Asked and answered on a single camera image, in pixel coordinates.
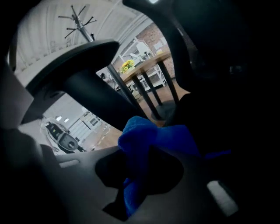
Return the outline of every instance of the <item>yellow flowers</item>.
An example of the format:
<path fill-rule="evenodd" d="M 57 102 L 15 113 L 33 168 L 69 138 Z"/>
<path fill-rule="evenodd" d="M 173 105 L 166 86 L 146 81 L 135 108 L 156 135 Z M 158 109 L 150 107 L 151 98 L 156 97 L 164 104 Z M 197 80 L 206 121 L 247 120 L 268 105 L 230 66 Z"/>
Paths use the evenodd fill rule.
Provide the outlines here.
<path fill-rule="evenodd" d="M 121 74 L 125 73 L 129 68 L 134 66 L 134 61 L 133 60 L 127 60 L 122 67 L 120 68 Z"/>

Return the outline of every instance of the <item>ceiling light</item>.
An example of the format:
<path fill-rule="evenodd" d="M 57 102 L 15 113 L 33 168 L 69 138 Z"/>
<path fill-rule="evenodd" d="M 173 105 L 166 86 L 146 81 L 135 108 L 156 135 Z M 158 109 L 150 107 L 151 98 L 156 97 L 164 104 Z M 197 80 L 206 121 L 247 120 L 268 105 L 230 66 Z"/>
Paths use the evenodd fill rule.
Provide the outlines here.
<path fill-rule="evenodd" d="M 61 119 L 62 119 L 62 117 L 61 117 L 61 116 L 56 117 L 56 120 L 57 120 L 57 121 L 60 121 Z"/>
<path fill-rule="evenodd" d="M 149 0 L 151 3 L 156 3 L 158 0 Z"/>

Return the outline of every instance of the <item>brick wall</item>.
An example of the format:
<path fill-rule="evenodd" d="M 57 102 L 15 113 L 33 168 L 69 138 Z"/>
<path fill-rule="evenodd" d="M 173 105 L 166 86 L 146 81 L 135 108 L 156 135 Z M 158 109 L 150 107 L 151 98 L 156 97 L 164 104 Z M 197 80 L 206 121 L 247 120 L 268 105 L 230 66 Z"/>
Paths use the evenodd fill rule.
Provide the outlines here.
<path fill-rule="evenodd" d="M 157 44 L 161 38 L 163 37 L 163 34 L 159 30 L 159 28 L 156 26 L 156 24 L 152 23 L 150 26 L 148 26 L 146 29 L 144 29 L 136 38 L 139 40 L 144 40 L 149 48 L 152 50 L 152 52 L 156 53 L 157 50 L 154 48 L 154 45 Z M 160 49 L 162 51 L 169 51 L 168 44 L 163 45 Z M 164 61 L 164 64 L 171 76 L 174 77 L 174 64 L 172 58 L 168 58 Z"/>

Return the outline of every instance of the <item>table top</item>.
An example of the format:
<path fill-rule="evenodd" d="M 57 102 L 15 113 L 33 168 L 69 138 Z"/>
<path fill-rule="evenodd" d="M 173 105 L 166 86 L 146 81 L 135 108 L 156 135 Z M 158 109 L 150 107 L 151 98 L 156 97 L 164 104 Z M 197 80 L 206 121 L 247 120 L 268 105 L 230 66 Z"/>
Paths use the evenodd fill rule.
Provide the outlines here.
<path fill-rule="evenodd" d="M 146 61 L 143 61 L 140 65 L 138 65 L 135 69 L 132 71 L 122 74 L 121 78 L 126 83 L 132 79 L 132 77 L 139 75 L 141 73 L 147 72 L 150 68 L 155 66 L 158 62 L 163 61 L 171 56 L 170 51 L 165 51 L 161 54 L 158 54 Z"/>

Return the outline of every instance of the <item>coat rack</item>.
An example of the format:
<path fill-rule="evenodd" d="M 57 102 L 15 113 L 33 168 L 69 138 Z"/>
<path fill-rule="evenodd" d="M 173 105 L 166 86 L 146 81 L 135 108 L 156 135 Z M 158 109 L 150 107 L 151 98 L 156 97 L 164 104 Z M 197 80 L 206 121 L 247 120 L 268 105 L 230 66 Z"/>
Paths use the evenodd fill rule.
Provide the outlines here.
<path fill-rule="evenodd" d="M 87 21 L 87 23 L 83 24 L 83 22 L 80 20 L 80 14 L 82 13 L 82 11 L 86 8 L 86 6 L 84 6 L 82 8 L 82 10 L 79 12 L 79 14 L 77 15 L 75 10 L 74 10 L 74 7 L 73 5 L 71 5 L 71 8 L 72 8 L 72 11 L 73 11 L 73 14 L 72 14 L 72 17 L 69 17 L 69 16 L 59 16 L 58 18 L 63 18 L 63 19 L 70 19 L 72 21 L 75 22 L 76 24 L 76 28 L 67 28 L 66 30 L 72 30 L 66 37 L 65 39 L 70 35 L 72 34 L 73 32 L 75 32 L 76 30 L 80 31 L 81 34 L 86 38 L 86 40 L 88 42 L 93 42 L 95 40 L 94 38 L 94 34 L 89 34 L 88 31 L 86 30 L 85 26 L 90 24 L 90 23 L 93 23 L 93 22 L 96 22 L 97 20 L 94 20 L 94 21 L 91 21 L 94 17 L 92 16 L 89 21 Z"/>

